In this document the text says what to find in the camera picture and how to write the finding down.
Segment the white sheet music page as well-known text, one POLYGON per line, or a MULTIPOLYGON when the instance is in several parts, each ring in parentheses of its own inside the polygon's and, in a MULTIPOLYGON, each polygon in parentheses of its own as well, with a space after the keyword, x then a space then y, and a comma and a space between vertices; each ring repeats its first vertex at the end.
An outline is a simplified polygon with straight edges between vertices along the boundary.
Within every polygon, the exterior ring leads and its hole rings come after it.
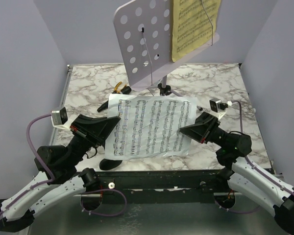
POLYGON ((194 97, 118 97, 107 114, 121 120, 105 142, 105 158, 125 161, 188 154, 191 139, 179 129, 194 124, 197 101, 194 97))

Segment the yellow sheet music page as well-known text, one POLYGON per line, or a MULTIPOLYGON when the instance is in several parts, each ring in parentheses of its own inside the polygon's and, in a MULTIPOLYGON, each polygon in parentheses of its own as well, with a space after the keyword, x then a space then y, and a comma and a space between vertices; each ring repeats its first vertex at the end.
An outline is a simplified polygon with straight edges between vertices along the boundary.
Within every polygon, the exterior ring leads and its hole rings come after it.
POLYGON ((214 44, 220 0, 174 0, 172 3, 173 62, 207 44, 214 44))

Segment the lilac perforated music stand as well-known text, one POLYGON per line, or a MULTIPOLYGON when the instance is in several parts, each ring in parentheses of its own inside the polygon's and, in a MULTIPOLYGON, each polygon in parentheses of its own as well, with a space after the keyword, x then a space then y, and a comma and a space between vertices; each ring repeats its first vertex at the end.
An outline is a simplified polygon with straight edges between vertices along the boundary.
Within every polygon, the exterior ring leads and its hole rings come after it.
POLYGON ((120 6, 113 24, 132 90, 166 86, 167 75, 219 40, 215 33, 204 45, 172 61, 173 1, 131 0, 120 6))

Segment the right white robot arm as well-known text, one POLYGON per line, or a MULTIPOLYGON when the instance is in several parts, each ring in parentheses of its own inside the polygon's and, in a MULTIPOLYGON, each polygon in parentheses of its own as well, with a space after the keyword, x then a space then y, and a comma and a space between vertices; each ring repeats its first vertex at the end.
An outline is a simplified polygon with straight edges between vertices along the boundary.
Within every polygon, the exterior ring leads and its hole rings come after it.
POLYGON ((257 203, 270 213, 276 224, 294 235, 294 186, 278 179, 248 158, 252 140, 238 131, 226 132, 217 117, 204 112, 192 125, 179 132, 199 143, 212 142, 220 148, 216 157, 223 175, 216 179, 222 192, 232 189, 257 203))

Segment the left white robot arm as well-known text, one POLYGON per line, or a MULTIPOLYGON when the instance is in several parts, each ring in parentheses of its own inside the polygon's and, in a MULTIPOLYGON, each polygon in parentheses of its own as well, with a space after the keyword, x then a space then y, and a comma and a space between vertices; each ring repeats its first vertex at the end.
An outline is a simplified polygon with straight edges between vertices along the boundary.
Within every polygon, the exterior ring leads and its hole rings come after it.
POLYGON ((30 129, 26 129, 27 142, 35 155, 38 174, 24 188, 8 199, 0 199, 0 231, 16 233, 29 227, 38 213, 53 206, 62 199, 80 193, 102 193, 104 188, 92 168, 80 173, 76 165, 91 149, 103 146, 120 117, 87 117, 78 115, 68 118, 66 111, 53 111, 38 117, 50 118, 55 128, 72 131, 69 144, 41 146, 32 144, 30 129))

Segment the black microphone desk stand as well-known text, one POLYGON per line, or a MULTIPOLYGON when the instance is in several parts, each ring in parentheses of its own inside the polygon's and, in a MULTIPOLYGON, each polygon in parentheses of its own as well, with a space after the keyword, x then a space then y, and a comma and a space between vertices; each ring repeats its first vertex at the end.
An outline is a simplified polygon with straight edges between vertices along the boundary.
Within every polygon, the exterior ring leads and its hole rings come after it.
POLYGON ((99 168, 102 171, 112 170, 114 168, 117 168, 122 162, 122 160, 102 159, 99 163, 99 168))

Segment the black microphone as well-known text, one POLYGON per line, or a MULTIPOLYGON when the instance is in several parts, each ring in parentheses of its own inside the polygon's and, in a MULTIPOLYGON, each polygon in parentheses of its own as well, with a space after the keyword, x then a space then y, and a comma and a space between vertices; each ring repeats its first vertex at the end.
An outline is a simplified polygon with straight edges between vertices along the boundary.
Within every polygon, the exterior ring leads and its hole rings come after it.
POLYGON ((110 109, 111 107, 115 106, 117 104, 117 98, 121 97, 122 95, 129 95, 132 92, 132 89, 130 86, 125 85, 122 89, 118 88, 119 85, 117 85, 113 92, 110 94, 108 100, 103 103, 98 109, 97 112, 100 113, 104 110, 110 109))

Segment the yellow handled pliers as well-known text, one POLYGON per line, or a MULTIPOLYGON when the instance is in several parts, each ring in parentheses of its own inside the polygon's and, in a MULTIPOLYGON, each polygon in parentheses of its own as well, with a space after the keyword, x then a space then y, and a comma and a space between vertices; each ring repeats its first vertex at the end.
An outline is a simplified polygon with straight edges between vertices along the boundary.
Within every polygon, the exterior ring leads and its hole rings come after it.
POLYGON ((122 94, 122 90, 124 90, 126 88, 126 84, 120 88, 120 85, 122 84, 122 82, 120 81, 115 87, 114 87, 114 90, 113 90, 113 94, 122 94))

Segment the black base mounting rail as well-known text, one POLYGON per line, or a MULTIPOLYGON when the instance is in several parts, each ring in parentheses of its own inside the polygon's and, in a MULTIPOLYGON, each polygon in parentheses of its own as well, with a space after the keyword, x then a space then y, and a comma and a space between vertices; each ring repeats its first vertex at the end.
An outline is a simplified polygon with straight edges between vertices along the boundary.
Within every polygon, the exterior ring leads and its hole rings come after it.
POLYGON ((220 170, 98 171, 103 188, 114 183, 116 190, 104 192, 108 205, 213 203, 215 196, 227 196, 230 187, 220 170))

